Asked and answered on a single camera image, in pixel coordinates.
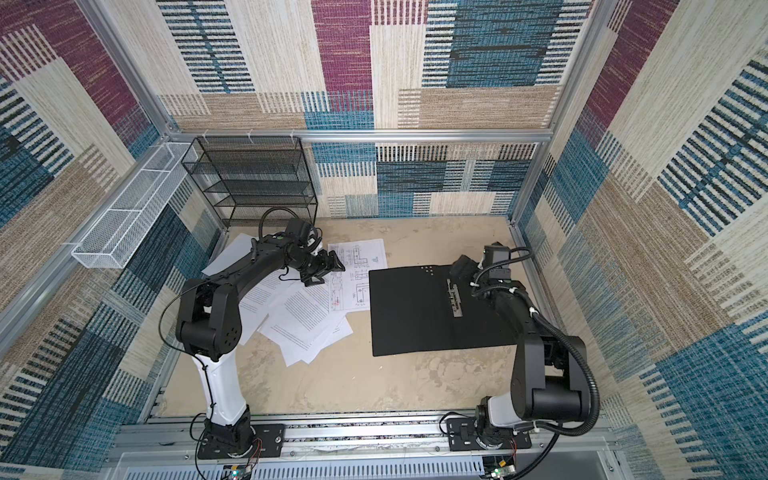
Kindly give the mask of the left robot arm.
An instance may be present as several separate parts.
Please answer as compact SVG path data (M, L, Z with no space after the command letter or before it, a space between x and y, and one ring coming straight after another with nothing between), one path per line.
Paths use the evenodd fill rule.
M208 408L201 442L224 456L242 457L255 447L251 413L237 375L235 349L242 336L240 302L268 275L293 268L306 287L321 285L344 265L321 247L320 230L292 214L285 229L249 241L229 266L182 287L175 337L198 363Z

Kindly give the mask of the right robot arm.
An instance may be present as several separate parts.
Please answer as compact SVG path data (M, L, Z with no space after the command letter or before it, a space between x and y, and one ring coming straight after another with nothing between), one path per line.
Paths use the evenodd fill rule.
M516 345L509 392L484 398L476 407L478 437L494 444L538 428L578 437L600 415L600 393L584 342L569 336L541 313L509 267L531 257L526 247L487 245L476 262L462 255L449 278L470 288L510 328Z

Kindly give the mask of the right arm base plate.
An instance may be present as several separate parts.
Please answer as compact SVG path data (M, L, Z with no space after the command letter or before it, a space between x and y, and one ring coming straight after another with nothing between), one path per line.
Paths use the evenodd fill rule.
M448 412L438 422L451 451L525 450L533 444L528 433L512 429L482 426L473 417Z

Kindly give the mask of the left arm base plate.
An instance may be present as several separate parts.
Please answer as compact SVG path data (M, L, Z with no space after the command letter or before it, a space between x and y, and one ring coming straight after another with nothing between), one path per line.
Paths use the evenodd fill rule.
M285 433L284 424L206 426L196 451L197 460L255 460L277 458L281 455Z

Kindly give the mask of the orange black file folder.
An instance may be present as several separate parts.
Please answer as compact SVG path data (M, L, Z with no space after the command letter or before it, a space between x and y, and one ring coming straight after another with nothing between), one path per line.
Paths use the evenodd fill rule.
M372 355L511 346L515 336L490 302L457 284L463 317L452 315L448 265L373 270L369 273Z

